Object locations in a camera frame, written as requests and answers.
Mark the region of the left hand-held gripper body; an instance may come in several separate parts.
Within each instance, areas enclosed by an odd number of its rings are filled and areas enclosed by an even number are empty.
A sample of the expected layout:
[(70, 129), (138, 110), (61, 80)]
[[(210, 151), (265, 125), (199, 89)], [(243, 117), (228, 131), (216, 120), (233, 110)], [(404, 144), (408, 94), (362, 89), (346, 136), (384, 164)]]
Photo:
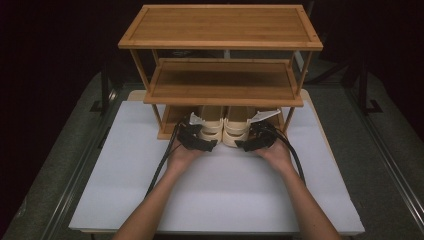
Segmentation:
[(198, 147), (208, 146), (206, 140), (198, 137), (198, 134), (202, 129), (202, 120), (194, 113), (184, 117), (178, 123), (177, 127), (177, 139), (186, 149), (198, 150)]

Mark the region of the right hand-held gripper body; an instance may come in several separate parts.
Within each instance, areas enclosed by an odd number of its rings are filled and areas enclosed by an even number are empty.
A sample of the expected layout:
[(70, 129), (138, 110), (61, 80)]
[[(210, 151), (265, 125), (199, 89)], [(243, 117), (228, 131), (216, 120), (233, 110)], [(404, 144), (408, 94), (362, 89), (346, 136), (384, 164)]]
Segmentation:
[(258, 149), (270, 147), (276, 141), (276, 128), (268, 122), (268, 119), (277, 116), (280, 110), (258, 111), (250, 120), (250, 134), (252, 141), (248, 147), (257, 147)]

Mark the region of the beige clog shoe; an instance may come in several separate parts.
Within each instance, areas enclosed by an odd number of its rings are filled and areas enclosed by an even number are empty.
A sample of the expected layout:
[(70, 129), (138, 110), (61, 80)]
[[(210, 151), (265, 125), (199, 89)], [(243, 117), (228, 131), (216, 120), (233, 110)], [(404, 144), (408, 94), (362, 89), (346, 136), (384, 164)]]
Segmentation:
[(246, 141), (249, 136), (251, 118), (254, 115), (253, 107), (230, 106), (224, 119), (223, 143), (236, 147), (236, 141)]
[(222, 106), (202, 106), (199, 113), (203, 120), (199, 137), (207, 141), (216, 140), (220, 142), (222, 140), (224, 108)]

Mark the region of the wooden three-tier shoe rack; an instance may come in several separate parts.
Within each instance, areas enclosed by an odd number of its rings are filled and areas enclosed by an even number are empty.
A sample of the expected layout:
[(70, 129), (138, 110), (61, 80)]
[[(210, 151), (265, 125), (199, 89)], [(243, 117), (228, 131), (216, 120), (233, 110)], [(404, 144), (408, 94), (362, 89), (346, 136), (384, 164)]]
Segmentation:
[[(134, 62), (139, 50), (304, 51), (323, 45), (300, 5), (145, 5), (118, 43)], [(302, 106), (308, 67), (288, 59), (154, 58), (143, 77), (145, 103), (156, 111), (158, 136), (167, 139), (184, 115), (204, 105), (256, 110)]]

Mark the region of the person's left hand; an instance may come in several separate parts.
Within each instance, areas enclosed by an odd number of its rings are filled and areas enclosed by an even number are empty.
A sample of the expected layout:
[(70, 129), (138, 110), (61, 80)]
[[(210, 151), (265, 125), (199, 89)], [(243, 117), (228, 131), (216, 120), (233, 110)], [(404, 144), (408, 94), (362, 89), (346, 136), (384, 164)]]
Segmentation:
[(175, 141), (168, 157), (166, 173), (181, 176), (202, 154), (203, 151), (186, 149), (179, 141)]

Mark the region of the person's right hand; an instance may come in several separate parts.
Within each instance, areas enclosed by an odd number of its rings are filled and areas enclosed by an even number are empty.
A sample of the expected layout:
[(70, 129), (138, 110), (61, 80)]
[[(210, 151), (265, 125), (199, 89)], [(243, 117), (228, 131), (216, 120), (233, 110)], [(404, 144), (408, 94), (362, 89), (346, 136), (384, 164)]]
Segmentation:
[(276, 140), (271, 147), (257, 149), (255, 153), (282, 175), (295, 171), (288, 147), (281, 140)]

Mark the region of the white table mat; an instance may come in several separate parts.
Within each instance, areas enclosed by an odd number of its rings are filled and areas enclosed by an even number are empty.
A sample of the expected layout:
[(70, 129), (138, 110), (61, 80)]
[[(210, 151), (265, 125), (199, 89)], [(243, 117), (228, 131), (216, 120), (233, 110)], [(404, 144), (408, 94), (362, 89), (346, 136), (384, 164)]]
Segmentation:
[[(121, 103), (70, 221), (83, 232), (115, 231), (143, 200), (168, 145), (149, 105)], [(310, 102), (288, 129), (306, 185), (342, 235), (364, 227)], [(223, 144), (197, 159), (174, 188), (162, 233), (295, 233), (296, 218), (279, 175), (259, 156)]]

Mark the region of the black metal stand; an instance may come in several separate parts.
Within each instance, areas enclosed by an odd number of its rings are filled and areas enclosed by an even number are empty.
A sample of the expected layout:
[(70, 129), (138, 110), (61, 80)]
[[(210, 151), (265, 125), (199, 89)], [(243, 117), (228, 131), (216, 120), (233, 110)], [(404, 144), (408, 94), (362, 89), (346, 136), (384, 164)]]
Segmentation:
[(101, 115), (104, 115), (110, 106), (110, 88), (109, 88), (109, 80), (110, 80), (110, 68), (111, 63), (105, 62), (100, 71), (100, 80), (101, 80), (101, 100), (93, 103), (90, 111), (91, 112), (99, 112)]
[(370, 113), (382, 113), (382, 109), (376, 100), (367, 100), (368, 71), (365, 62), (360, 65), (358, 83), (358, 105), (361, 112), (367, 116)]

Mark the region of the metal frame rail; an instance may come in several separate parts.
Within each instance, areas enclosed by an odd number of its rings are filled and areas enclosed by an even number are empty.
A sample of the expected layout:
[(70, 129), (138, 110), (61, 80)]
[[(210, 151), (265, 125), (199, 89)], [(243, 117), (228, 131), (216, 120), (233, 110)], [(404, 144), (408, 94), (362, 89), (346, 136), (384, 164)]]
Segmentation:
[(52, 201), (39, 240), (58, 240), (70, 219), (97, 161), (115, 116), (120, 92), (86, 90), (71, 113), (40, 173)]
[(379, 108), (375, 99), (360, 106), (354, 90), (345, 91), (367, 133), (378, 149), (388, 175), (409, 215), (424, 236), (424, 145), (404, 118), (389, 107)]

